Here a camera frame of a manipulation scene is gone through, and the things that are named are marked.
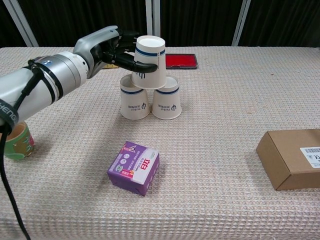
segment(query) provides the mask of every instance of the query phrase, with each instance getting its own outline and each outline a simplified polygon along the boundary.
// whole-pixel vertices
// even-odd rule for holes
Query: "purple box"
[[[154,148],[126,141],[107,174],[113,185],[145,196],[159,161]]]

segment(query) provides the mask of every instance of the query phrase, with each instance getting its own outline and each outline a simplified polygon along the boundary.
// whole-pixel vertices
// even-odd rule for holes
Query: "black cable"
[[[44,78],[44,74],[43,72],[38,68],[38,67],[33,67],[31,69],[31,71],[33,72],[33,76],[32,78],[28,81],[28,83],[26,84],[26,86],[23,88],[23,90],[21,91],[21,95],[20,97],[18,98],[18,100],[15,102],[13,108],[18,110],[21,103],[24,101],[24,99],[26,98],[26,96],[28,96],[31,91],[36,87],[36,85],[38,84],[38,82]],[[6,123],[4,125],[4,129],[3,129],[3,133],[2,133],[2,136],[1,136],[1,139],[0,139],[0,174],[1,174],[1,179],[2,179],[2,182],[3,182],[3,185],[4,185],[4,188],[6,190],[6,193],[8,194],[9,196],[9,199],[10,199],[10,202],[11,202],[11,205],[13,207],[13,210],[14,210],[14,213],[15,213],[15,217],[19,223],[19,226],[25,236],[25,238],[27,240],[31,240],[26,228],[25,228],[25,225],[24,225],[24,222],[20,216],[20,213],[19,213],[19,209],[18,209],[18,206],[17,206],[17,203],[16,203],[16,200],[15,200],[15,197],[11,191],[11,188],[10,188],[10,185],[8,183],[8,180],[7,180],[7,176],[6,176],[6,171],[5,171],[5,163],[4,163],[4,153],[5,153],[5,144],[6,144],[6,139],[7,139],[7,136],[9,134],[9,130],[10,130],[10,126],[8,123]]]

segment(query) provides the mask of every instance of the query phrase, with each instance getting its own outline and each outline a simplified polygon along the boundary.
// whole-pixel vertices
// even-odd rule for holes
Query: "paper cup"
[[[126,119],[139,120],[150,113],[147,91],[133,85],[131,74],[120,81],[120,97],[120,112]]]
[[[6,137],[4,155],[13,160],[28,157],[34,150],[35,142],[25,122],[19,123]]]
[[[166,76],[163,88],[154,90],[152,114],[159,119],[170,120],[181,112],[179,80],[171,75]]]
[[[134,60],[156,64],[150,73],[132,72],[133,84],[141,89],[160,89],[166,85],[166,42],[158,36],[140,36],[136,40]]]

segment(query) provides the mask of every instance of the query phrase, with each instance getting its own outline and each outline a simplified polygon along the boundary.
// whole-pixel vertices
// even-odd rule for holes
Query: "green cup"
[[[32,153],[34,145],[28,125],[20,122],[6,138],[4,155],[13,160],[24,159]]]

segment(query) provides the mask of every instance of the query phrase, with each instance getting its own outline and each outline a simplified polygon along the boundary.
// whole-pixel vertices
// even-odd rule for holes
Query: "blue stripe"
[[[168,94],[174,94],[174,93],[176,93],[178,90],[179,90],[179,87],[178,87],[176,90],[174,90],[174,91],[159,91],[159,90],[156,90],[156,91],[157,91],[158,93],[160,93],[160,94],[168,95]]]
[[[140,53],[141,55],[147,56],[147,57],[157,57],[158,53],[151,53],[151,52],[146,52],[146,51],[141,51],[139,48],[136,48],[136,51]],[[160,52],[160,56],[165,54],[166,50],[163,50]]]
[[[141,93],[143,91],[143,89],[140,89],[138,91],[125,91],[121,88],[121,91],[124,92],[125,94],[138,94],[138,93]]]

